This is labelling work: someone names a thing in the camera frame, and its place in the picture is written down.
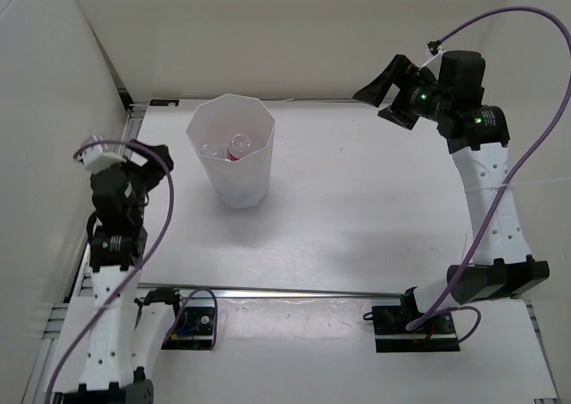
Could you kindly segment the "bottle with red label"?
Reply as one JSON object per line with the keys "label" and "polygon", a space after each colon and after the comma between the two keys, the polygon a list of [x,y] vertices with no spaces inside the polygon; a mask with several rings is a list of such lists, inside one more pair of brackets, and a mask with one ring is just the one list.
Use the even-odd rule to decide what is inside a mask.
{"label": "bottle with red label", "polygon": [[246,134],[234,135],[226,150],[226,159],[230,161],[239,161],[252,151],[252,140]]}

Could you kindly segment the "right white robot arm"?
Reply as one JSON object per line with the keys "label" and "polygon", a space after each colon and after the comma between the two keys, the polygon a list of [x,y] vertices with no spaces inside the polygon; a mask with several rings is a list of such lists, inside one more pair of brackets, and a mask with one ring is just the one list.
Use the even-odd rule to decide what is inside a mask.
{"label": "right white robot arm", "polygon": [[401,128],[413,129],[421,118],[433,121],[464,188],[472,246],[443,279],[403,295],[401,323],[414,333],[470,302],[516,299],[550,275],[522,231],[508,181],[508,125],[500,107],[483,103],[484,71],[483,56],[472,51],[443,54],[437,74],[397,54],[353,96]]}

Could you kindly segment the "blue label water bottle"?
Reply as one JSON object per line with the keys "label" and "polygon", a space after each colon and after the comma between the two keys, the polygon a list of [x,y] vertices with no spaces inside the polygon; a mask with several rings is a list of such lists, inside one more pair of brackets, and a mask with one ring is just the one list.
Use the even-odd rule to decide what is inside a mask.
{"label": "blue label water bottle", "polygon": [[226,154],[224,148],[219,144],[211,144],[207,143],[201,147],[200,151],[201,155],[217,158],[217,159],[224,159]]}

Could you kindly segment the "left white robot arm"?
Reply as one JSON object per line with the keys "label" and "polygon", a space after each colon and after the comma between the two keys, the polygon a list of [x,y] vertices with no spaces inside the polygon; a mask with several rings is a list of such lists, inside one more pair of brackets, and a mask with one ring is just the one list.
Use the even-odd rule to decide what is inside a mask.
{"label": "left white robot arm", "polygon": [[46,387],[51,402],[58,375],[87,338],[85,364],[77,386],[62,394],[64,403],[151,403],[154,387],[145,362],[133,349],[142,327],[136,300],[141,270],[158,245],[148,245],[144,227],[148,194],[162,180],[170,181],[174,161],[167,145],[130,139],[113,141],[145,158],[138,165],[107,151],[109,141],[92,138],[73,155],[90,173],[93,212],[87,221],[93,315],[57,363]]}

